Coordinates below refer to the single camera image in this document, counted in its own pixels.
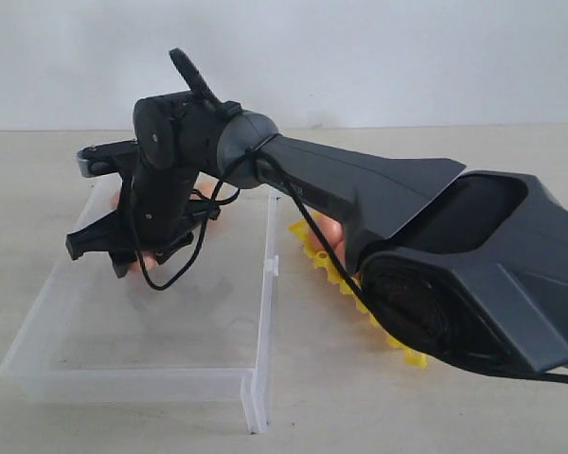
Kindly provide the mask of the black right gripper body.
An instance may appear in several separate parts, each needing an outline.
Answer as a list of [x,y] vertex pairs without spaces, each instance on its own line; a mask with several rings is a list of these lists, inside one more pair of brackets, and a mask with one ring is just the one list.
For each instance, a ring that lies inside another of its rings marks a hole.
[[177,201],[167,201],[167,203],[157,208],[152,208],[147,213],[142,212],[141,197],[131,194],[131,207],[133,209],[133,220],[135,231],[137,233],[139,244],[141,246],[156,246],[169,238],[178,229],[177,223],[180,216],[185,214],[185,210],[190,207],[191,201],[207,201],[211,196],[213,188],[193,188],[191,191],[185,191],[188,203],[180,204]]

